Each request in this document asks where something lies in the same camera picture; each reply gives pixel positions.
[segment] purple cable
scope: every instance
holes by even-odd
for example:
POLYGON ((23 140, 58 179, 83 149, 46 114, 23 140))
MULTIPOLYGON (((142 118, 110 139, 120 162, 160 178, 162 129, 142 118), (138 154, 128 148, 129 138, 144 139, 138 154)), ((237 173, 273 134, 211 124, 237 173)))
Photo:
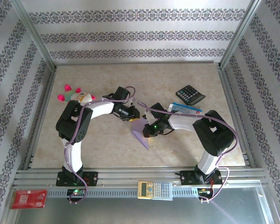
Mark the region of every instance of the purple cable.
POLYGON ((132 98, 135 96, 136 90, 135 90, 135 88, 134 88, 133 86, 127 86, 126 89, 127 89, 127 88, 132 88, 132 89, 134 90, 134 93, 133 93, 129 98, 126 98, 126 99, 123 99, 123 100, 115 100, 115 99, 105 99, 105 98, 102 98, 102 99, 94 100, 94 101, 91 101, 91 102, 85 104, 85 105, 82 107, 81 112, 80 112, 80 114, 79 114, 79 118, 78 118, 78 121, 77 121, 77 127, 76 127, 76 129, 75 129, 74 135, 73 135, 73 137, 71 138, 71 140, 65 144, 65 147, 64 147, 64 158, 65 158, 65 161, 66 161, 66 163, 68 164, 68 166, 69 166, 70 170, 72 171, 72 173, 73 173, 73 174, 84 184, 84 186, 85 186, 85 193, 84 193, 84 196, 83 196, 80 200, 76 201, 75 204, 80 203, 81 201, 84 200, 84 198, 86 198, 88 189, 87 189, 87 183, 86 183, 86 182, 83 180, 83 178, 80 177, 80 176, 74 171, 74 169, 70 166, 69 158, 67 157, 67 148, 68 148, 68 146, 69 146, 70 144, 73 143, 74 139, 76 138, 76 135, 77 135, 77 133, 78 133, 78 130, 79 130, 79 127, 80 127, 80 124, 81 124, 81 119, 82 119, 83 111, 84 111, 84 109, 85 109, 86 107, 88 107, 89 105, 95 104, 95 103, 100 103, 100 102, 124 102, 124 101, 127 101, 127 100, 132 99, 132 98))
POLYGON ((172 112, 166 112, 166 111, 159 111, 159 110, 156 110, 156 109, 152 109, 152 108, 147 107, 147 106, 146 106, 144 103, 142 103, 142 102, 138 102, 138 105, 140 105, 140 106, 146 108, 147 110, 155 111, 155 112, 159 112, 159 113, 165 113, 165 114, 170 114, 170 115, 186 116, 186 117, 193 117, 193 118, 207 118, 207 119, 211 119, 211 120, 214 120, 214 121, 216 121, 216 122, 218 122, 218 123, 220 123, 220 124, 222 124, 222 125, 228 127, 229 130, 231 130, 231 132, 233 133, 233 135, 234 135, 234 137, 235 137, 235 140, 236 140, 235 145, 234 145, 231 149, 227 150, 226 152, 223 152, 223 153, 220 155, 218 161, 216 162, 216 167, 217 167, 217 168, 225 168, 225 169, 227 169, 226 178, 225 178, 224 182, 222 183, 221 187, 219 188, 219 190, 216 192, 216 194, 215 194, 214 196, 212 196, 210 199, 208 199, 208 198, 206 198, 206 197, 204 197, 204 196, 200 196, 201 198, 204 198, 204 199, 205 199, 204 202, 206 202, 206 201, 211 201, 212 199, 214 199, 214 198, 220 193, 220 191, 222 190, 223 186, 225 185, 225 183, 226 183, 226 181, 227 181, 227 179, 228 179, 228 177, 229 177, 229 172, 230 172, 229 169, 228 169, 228 167, 218 167, 217 165, 218 165, 218 163, 221 161, 222 157, 223 157, 225 154, 227 154, 227 153, 233 151, 233 150, 238 146, 238 134, 236 133, 236 131, 235 131, 230 125, 228 125, 227 123, 225 123, 225 122, 223 122, 223 121, 221 121, 221 120, 219 120, 219 119, 217 119, 217 118, 213 118, 213 117, 209 117, 209 116, 205 116, 205 115, 199 115, 199 114, 194 115, 194 114, 188 114, 188 113, 172 113, 172 112))

